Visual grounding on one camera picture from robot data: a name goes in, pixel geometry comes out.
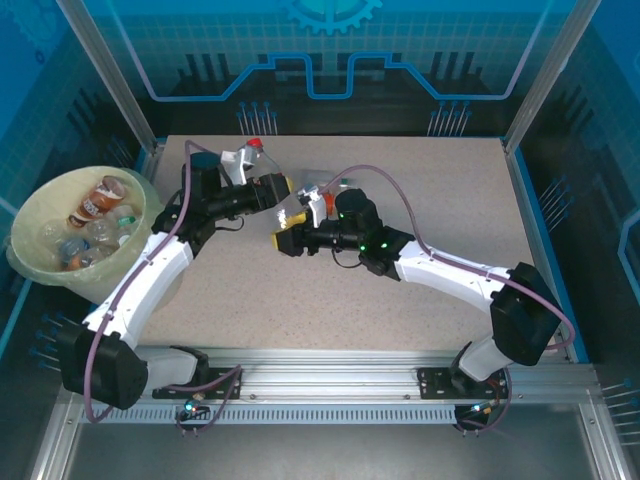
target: white bottle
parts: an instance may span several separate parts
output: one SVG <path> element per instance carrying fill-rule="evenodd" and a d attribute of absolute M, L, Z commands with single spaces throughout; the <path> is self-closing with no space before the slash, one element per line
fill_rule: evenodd
<path fill-rule="evenodd" d="M 138 228 L 138 217 L 133 208 L 131 208 L 131 205 L 119 205 L 109 212 L 108 217 L 116 224 L 118 245 L 124 245 Z"/>

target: metal bracket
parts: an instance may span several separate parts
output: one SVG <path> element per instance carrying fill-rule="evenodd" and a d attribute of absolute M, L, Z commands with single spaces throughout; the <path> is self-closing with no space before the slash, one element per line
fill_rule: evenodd
<path fill-rule="evenodd" d="M 488 379 L 493 380 L 503 386 L 496 389 L 487 382 L 477 384 L 477 387 L 462 396 L 456 388 L 451 385 L 451 374 L 448 368 L 419 368 L 418 380 L 420 381 L 420 398 L 422 400 L 493 400 L 496 397 L 500 400 L 507 398 L 508 390 L 505 386 L 505 376 L 502 371 L 496 372 Z"/>
<path fill-rule="evenodd" d="M 231 368 L 211 368 L 209 367 L 209 378 L 207 383 L 214 381 L 216 378 L 220 378 L 225 373 L 230 372 Z M 204 393 L 205 400 L 223 400 L 229 388 L 232 387 L 231 382 L 233 378 L 228 378 L 220 384 L 220 386 L 213 390 L 207 390 Z M 242 372 L 238 376 L 236 385 L 233 386 L 233 392 L 231 392 L 230 400 L 238 400 L 240 398 L 240 389 L 242 385 Z M 193 394 L 187 392 L 176 392 L 168 388 L 159 388 L 154 390 L 152 398 L 155 400 L 188 400 Z"/>

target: gear logo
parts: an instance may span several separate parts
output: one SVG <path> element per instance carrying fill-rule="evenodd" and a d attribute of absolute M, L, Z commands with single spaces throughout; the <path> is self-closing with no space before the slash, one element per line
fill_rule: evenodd
<path fill-rule="evenodd" d="M 43 51 L 58 28 L 56 8 L 54 0 L 0 0 L 0 15 L 10 14 L 20 33 Z"/>
<path fill-rule="evenodd" d="M 372 11 L 382 6 L 382 0 L 284 0 L 282 6 L 300 28 L 333 35 L 336 30 L 347 33 L 349 28 L 360 28 L 361 20 L 373 18 Z"/>

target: red bottle cap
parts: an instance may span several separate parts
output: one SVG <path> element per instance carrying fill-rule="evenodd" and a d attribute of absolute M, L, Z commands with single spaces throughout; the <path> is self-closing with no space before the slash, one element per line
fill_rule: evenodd
<path fill-rule="evenodd" d="M 262 140 L 260 140 L 259 138 L 252 138 L 247 141 L 247 145 L 253 148 L 262 149 Z"/>

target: enclosure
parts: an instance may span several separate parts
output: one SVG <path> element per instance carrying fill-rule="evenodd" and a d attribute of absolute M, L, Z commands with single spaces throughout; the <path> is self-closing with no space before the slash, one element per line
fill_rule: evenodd
<path fill-rule="evenodd" d="M 258 214 L 216 233 L 143 332 L 144 348 L 244 367 L 219 425 L 183 438 L 175 402 L 151 397 L 88 423 L 55 340 L 92 305 L 2 255 L 4 477 L 636 478 L 639 22 L 622 0 L 0 3 L 3 238 L 63 173 L 131 168 L 167 201 L 185 140 L 260 137 L 296 184 L 384 168 L 429 244 L 534 264 L 577 330 L 510 369 L 499 429 L 463 436 L 416 371 L 451 364 L 490 319 L 326 252 L 284 258 Z M 411 230 L 384 179 L 349 181 Z"/>

